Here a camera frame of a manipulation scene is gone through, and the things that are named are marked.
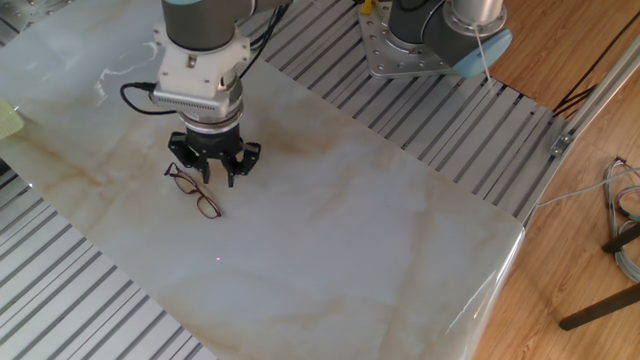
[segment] glasses lens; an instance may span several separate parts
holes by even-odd
[[[191,180],[186,179],[182,176],[177,176],[174,179],[176,180],[176,185],[178,185],[180,190],[182,190],[182,192],[184,192],[185,194],[191,194],[192,191],[196,190],[196,187],[195,185],[193,185],[193,182]]]
[[[208,217],[209,219],[220,217],[220,210],[218,210],[216,204],[214,204],[212,200],[204,196],[201,196],[198,199],[198,209],[200,209],[202,215]]]

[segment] yellow object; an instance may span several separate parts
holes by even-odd
[[[0,139],[13,135],[24,126],[20,115],[13,110],[13,106],[5,99],[0,99]]]
[[[373,10],[373,0],[364,0],[362,6],[360,6],[360,14],[369,15]]]

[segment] eyeglasses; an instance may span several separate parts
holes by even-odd
[[[211,200],[198,186],[198,183],[193,180],[189,174],[180,170],[176,163],[171,163],[167,171],[164,172],[164,176],[171,176],[175,181],[178,188],[182,190],[183,193],[187,195],[191,194],[200,194],[198,198],[198,210],[204,215],[206,218],[215,219],[222,216],[222,212],[216,205],[216,203]]]

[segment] wooden floor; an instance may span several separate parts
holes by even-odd
[[[507,54],[493,73],[547,107],[562,99],[640,10],[640,1],[625,0],[506,2],[520,52]],[[558,19],[565,21],[550,23]],[[589,84],[602,78],[638,33],[640,23],[621,38]],[[640,72],[578,139],[544,199],[602,180],[616,156],[640,167]],[[628,177],[613,189],[634,182],[640,184]],[[564,316],[632,285],[613,257],[600,250],[609,238],[603,190],[539,209],[475,360],[640,359],[640,304],[571,332],[557,325]],[[640,241],[628,250],[640,261]]]

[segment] glasses frame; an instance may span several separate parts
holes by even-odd
[[[169,165],[169,167],[167,168],[167,171],[164,172],[164,176],[172,177],[173,180],[176,182],[176,186],[178,187],[178,189],[180,189],[180,191],[182,191],[183,193],[185,193],[187,195],[200,194],[200,197],[198,198],[198,200],[196,202],[196,206],[198,207],[198,210],[200,211],[200,213],[204,217],[206,217],[207,219],[212,219],[213,220],[213,219],[217,219],[217,218],[222,216],[222,211],[220,211],[220,208],[218,207],[218,205],[216,205],[216,203],[210,197],[208,197],[202,191],[202,189],[200,189],[200,185],[198,185],[198,183],[195,180],[193,180],[193,178],[191,176],[189,176],[189,174],[187,174],[186,172],[182,171],[182,169],[180,169],[176,163],[172,162],[171,165]],[[180,186],[180,184],[178,184],[178,180],[179,179],[188,181],[193,186],[193,190],[185,191]],[[213,210],[215,210],[216,216],[213,216],[213,217],[209,216],[204,211],[202,211],[202,208],[200,207],[200,201],[206,201],[207,203],[209,203],[209,205],[211,205]]]

